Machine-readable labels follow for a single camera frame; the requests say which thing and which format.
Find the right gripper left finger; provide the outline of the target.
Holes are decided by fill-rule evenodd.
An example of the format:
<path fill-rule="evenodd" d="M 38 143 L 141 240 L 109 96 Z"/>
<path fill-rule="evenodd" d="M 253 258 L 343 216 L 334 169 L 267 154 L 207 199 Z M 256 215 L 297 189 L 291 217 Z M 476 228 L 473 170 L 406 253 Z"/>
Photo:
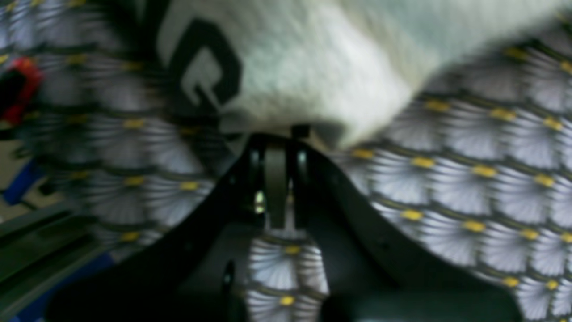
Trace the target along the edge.
<path fill-rule="evenodd" d="M 122 263 L 61 288 L 47 322 L 247 322 L 242 294 L 249 246 L 276 194 L 255 210 L 277 170 L 285 183 L 288 141 L 257 134 L 187 218 L 155 244 Z"/>

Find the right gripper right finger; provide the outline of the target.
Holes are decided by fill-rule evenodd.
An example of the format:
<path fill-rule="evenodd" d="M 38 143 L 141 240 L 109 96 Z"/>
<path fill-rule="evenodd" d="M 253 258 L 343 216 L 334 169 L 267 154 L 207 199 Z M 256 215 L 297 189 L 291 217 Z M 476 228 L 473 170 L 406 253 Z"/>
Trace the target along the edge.
<path fill-rule="evenodd" d="M 508 291 L 446 263 L 382 218 L 331 161 L 290 144 L 298 228 L 321 251 L 321 322 L 521 322 Z"/>

